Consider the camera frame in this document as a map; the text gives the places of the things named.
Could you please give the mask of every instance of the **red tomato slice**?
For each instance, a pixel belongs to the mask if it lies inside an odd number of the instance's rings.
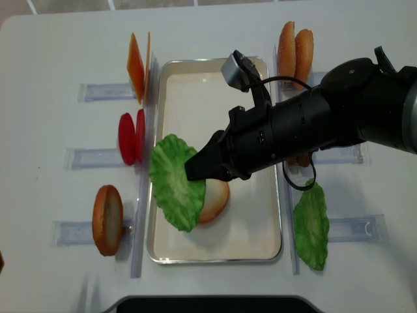
[[[132,165],[136,158],[135,125],[129,113],[123,114],[120,118],[119,148],[123,162]]]
[[[145,112],[140,109],[136,118],[136,160],[142,162],[143,142],[145,141]]]

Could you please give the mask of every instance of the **table surface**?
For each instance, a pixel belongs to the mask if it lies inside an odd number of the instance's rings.
[[[351,199],[350,213],[385,215],[390,245],[329,245],[320,274],[301,264],[293,276],[285,212],[281,254],[262,265],[161,266],[145,252],[142,277],[130,279],[131,250],[103,258],[94,246],[51,246],[52,221],[89,220],[101,185],[115,185],[136,209],[133,169],[63,169],[68,147],[116,147],[118,116],[137,111],[133,100],[77,102],[80,83],[128,80],[131,32],[144,47],[151,31],[161,65],[238,49],[272,70],[281,28],[294,20],[297,31],[314,32],[316,71],[375,60],[379,45],[401,68],[417,63],[415,12],[415,0],[289,1],[7,20],[0,31],[0,310],[101,312],[139,295],[294,295],[324,312],[415,312],[417,158],[375,144],[368,166],[317,171],[320,184]]]

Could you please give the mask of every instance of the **bun bottom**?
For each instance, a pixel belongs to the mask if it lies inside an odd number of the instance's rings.
[[[204,207],[198,223],[206,224],[214,220],[225,208],[229,199],[229,184],[217,179],[206,179]]]

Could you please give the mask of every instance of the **green lettuce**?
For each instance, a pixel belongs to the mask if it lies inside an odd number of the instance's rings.
[[[324,269],[330,224],[324,191],[315,183],[304,191],[293,212],[295,248],[301,260],[317,271]]]
[[[158,142],[151,153],[149,177],[156,204],[178,230],[191,231],[204,206],[205,180],[188,181],[184,168],[184,163],[196,153],[173,134]]]

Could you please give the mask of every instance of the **rectangular tray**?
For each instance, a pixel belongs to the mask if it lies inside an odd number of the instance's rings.
[[[266,63],[250,58],[262,79]],[[228,86],[220,69],[226,59],[172,61],[160,76],[156,141],[176,134],[198,151],[229,124],[235,106],[253,107],[251,93]],[[149,207],[147,248],[157,263],[210,263],[273,260],[281,250],[281,219],[276,167],[229,182],[226,208],[212,222],[190,233],[176,230],[157,208]]]

